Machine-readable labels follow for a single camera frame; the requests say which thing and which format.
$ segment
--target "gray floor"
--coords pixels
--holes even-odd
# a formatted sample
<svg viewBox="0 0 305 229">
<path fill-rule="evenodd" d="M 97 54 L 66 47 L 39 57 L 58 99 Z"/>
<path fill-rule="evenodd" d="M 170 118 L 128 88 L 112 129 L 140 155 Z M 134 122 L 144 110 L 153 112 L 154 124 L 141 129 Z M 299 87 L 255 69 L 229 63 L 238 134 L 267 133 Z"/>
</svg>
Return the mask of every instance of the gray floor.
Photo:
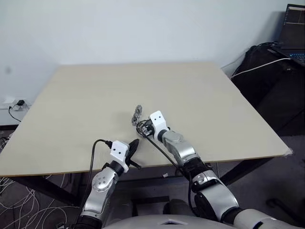
<svg viewBox="0 0 305 229">
<path fill-rule="evenodd" d="M 279 208 L 271 208 L 265 204 L 269 198 L 279 198 L 287 206 L 293 209 L 300 216 L 305 216 L 304 199 L 305 199 L 305 136 L 283 137 L 285 143 L 293 149 L 294 154 L 287 157 L 274 158 L 265 165 L 261 166 L 251 174 L 241 178 L 232 185 L 229 189 L 234 193 L 240 206 L 242 208 L 254 208 L 266 214 L 284 220 L 288 223 L 295 224 L 295 222 L 287 216 Z M 222 176 L 238 162 L 227 162 L 213 164 L 215 173 Z M 142 169 L 140 172 L 137 169 L 131 169 L 128 174 L 122 176 L 122 180 L 162 177 L 163 174 L 174 174 L 173 167 L 152 167 Z M 50 177 L 50 180 L 56 184 L 60 184 L 62 175 Z M 69 180 L 65 179 L 63 186 L 66 186 L 68 191 L 71 190 Z M 149 198 L 159 196 L 169 196 L 170 199 L 178 198 L 187 201 L 188 183 L 185 181 L 178 184 L 169 184 L 163 186 L 149 186 L 149 187 L 131 187 L 128 189 L 118 188 L 115 190 L 112 202 L 120 199 L 135 199 L 135 198 Z M 0 202 L 6 206 L 17 202 L 27 195 L 27 190 L 24 186 L 14 183 L 8 187 L 0 196 Z M 45 208 L 51 202 L 49 197 L 36 193 L 37 199 L 40 202 L 40 209 Z M 165 203 L 151 204 L 140 206 L 139 214 L 161 214 Z M 52 206 L 64 206 L 58 201 L 55 201 Z M 30 211 L 32 207 L 32 200 L 24 205 L 22 214 L 24 215 Z M 0 215 L 0 229 L 3 229 L 13 220 L 18 219 L 19 210 L 8 210 Z M 37 211 L 37 204 L 34 205 L 33 212 Z M 74 208 L 66 208 L 68 216 L 68 224 L 74 222 L 75 216 L 78 212 Z M 29 218 L 25 217 L 21 220 L 20 228 L 23 228 Z M 64 221 L 64 214 L 56 210 L 45 221 L 44 229 L 53 229 L 55 225 Z M 29 229 L 34 229 L 37 224 L 30 225 Z M 7 227 L 8 229 L 17 229 L 19 223 Z"/>
</svg>

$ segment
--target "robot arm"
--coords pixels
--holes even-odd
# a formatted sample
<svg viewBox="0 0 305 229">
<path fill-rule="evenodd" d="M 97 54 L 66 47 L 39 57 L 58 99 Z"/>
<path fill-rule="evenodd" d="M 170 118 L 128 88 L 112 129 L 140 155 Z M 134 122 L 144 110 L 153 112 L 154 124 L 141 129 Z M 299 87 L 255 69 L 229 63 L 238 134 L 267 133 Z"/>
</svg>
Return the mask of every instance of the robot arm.
<svg viewBox="0 0 305 229">
<path fill-rule="evenodd" d="M 131 161 L 139 144 L 136 139 L 129 144 L 114 141 L 111 146 L 111 163 L 106 163 L 101 172 L 92 179 L 91 192 L 78 217 L 75 229 L 100 229 L 107 216 L 109 199 L 112 195 L 119 177 L 126 173 L 129 165 L 138 169 L 138 164 Z"/>
<path fill-rule="evenodd" d="M 140 132 L 146 136 L 153 135 L 174 156 L 196 193 L 195 203 L 200 217 L 238 229 L 297 228 L 257 210 L 241 209 L 231 191 L 202 162 L 192 145 L 181 134 L 169 130 L 160 111 L 150 115 L 150 120 L 140 127 Z"/>
</svg>

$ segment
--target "table top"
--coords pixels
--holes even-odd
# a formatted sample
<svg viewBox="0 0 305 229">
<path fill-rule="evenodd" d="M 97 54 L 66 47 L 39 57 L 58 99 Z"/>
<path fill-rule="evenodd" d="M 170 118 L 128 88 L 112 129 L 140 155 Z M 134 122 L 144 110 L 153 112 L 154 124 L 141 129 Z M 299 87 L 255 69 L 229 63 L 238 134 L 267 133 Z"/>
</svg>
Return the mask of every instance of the table top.
<svg viewBox="0 0 305 229">
<path fill-rule="evenodd" d="M 291 150 L 212 62 L 64 65 L 0 154 L 0 176 L 88 171 L 93 142 L 140 138 L 131 125 L 160 110 L 205 162 L 282 156 Z M 97 145 L 94 169 L 110 150 Z M 133 160 L 169 164 L 141 138 Z"/>
</svg>

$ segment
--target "table leg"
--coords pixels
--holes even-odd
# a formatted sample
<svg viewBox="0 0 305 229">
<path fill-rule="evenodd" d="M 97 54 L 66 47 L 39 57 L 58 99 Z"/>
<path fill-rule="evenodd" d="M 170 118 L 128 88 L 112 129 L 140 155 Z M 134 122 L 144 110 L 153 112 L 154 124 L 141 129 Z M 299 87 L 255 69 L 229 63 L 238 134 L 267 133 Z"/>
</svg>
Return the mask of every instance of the table leg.
<svg viewBox="0 0 305 229">
<path fill-rule="evenodd" d="M 80 204 L 80 200 L 74 195 L 42 176 L 10 177 L 10 179 L 68 205 L 79 206 Z"/>
<path fill-rule="evenodd" d="M 251 173 L 253 170 L 257 169 L 259 166 L 270 161 L 272 157 L 268 158 L 260 158 L 260 159 L 251 159 L 251 160 L 244 160 L 231 169 L 229 172 L 224 174 L 220 180 L 227 186 L 235 181 L 239 180 L 240 178 L 244 177 L 248 173 Z"/>
</svg>

